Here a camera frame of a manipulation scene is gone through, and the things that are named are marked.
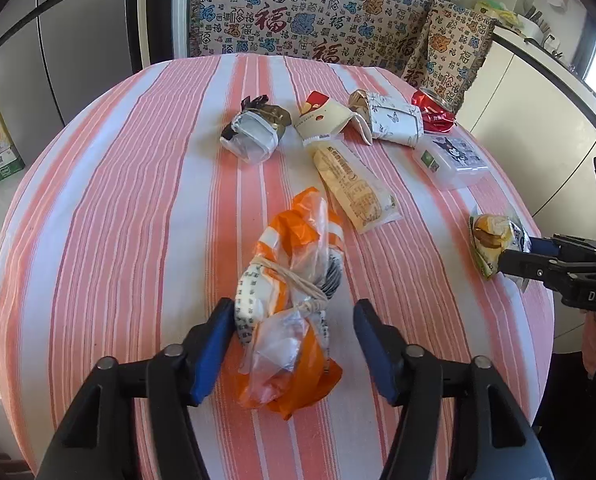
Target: plastic food container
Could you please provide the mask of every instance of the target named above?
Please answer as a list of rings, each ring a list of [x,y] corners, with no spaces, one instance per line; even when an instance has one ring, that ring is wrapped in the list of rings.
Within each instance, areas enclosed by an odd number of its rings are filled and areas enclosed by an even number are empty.
[[[438,189],[459,189],[476,184],[489,167],[462,137],[424,134],[414,158]]]

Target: crumpled wrapper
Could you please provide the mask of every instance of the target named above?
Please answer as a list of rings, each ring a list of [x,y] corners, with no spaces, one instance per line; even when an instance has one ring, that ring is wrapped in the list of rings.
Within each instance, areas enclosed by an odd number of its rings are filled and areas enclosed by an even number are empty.
[[[373,139],[415,148],[424,133],[420,108],[405,99],[356,90],[349,96],[348,106],[367,122]]]
[[[249,164],[267,160],[278,146],[284,131],[292,123],[290,113],[277,105],[268,104],[266,95],[249,96],[240,103],[241,112],[220,134],[220,143]]]

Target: clear plastic bag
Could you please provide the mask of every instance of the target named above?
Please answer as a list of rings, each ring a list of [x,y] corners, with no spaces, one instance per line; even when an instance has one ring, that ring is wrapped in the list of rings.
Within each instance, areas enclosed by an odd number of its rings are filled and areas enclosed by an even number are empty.
[[[342,376],[329,358],[326,304],[342,276],[340,220],[315,188],[272,219],[238,282],[235,322],[245,354],[238,401],[283,418],[327,395]]]

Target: blue gripper pad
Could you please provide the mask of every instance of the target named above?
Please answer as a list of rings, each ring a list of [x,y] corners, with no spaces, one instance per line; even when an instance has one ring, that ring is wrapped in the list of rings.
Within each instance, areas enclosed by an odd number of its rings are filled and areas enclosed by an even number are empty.
[[[189,394],[194,406],[214,389],[234,330],[233,300],[222,298],[207,322],[193,327],[185,337],[183,346],[193,374]]]
[[[354,307],[354,330],[378,393],[392,406],[402,403],[405,340],[396,327],[383,324],[369,300]]]

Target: pink and white striped cloth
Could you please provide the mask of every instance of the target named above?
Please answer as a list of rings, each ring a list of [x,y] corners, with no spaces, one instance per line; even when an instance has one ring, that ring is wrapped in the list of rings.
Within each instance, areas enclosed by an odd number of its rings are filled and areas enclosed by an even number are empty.
[[[306,187],[324,190],[291,127],[260,166],[220,148],[241,99],[267,94],[296,118],[312,90],[345,103],[357,88],[407,99],[414,91],[379,68],[290,57],[164,62],[98,98],[44,150],[18,189],[0,248],[0,390],[33,467],[100,357],[140,360],[182,341],[221,296],[233,297],[268,220]],[[287,422],[243,410],[234,341],[213,394],[190,410],[212,480],[379,477],[398,410],[377,395],[354,335],[360,298],[440,358],[490,356],[527,416],[536,413],[552,350],[551,293],[532,282],[521,295],[500,275],[486,282],[468,238],[476,206],[501,214],[511,206],[539,235],[514,187],[487,153],[491,174],[476,186],[438,191],[410,148],[346,141],[394,190],[403,219],[365,235],[345,219],[346,275],[328,310],[342,380]],[[437,479],[446,474],[449,408]],[[144,477],[157,478],[143,402],[136,413]]]

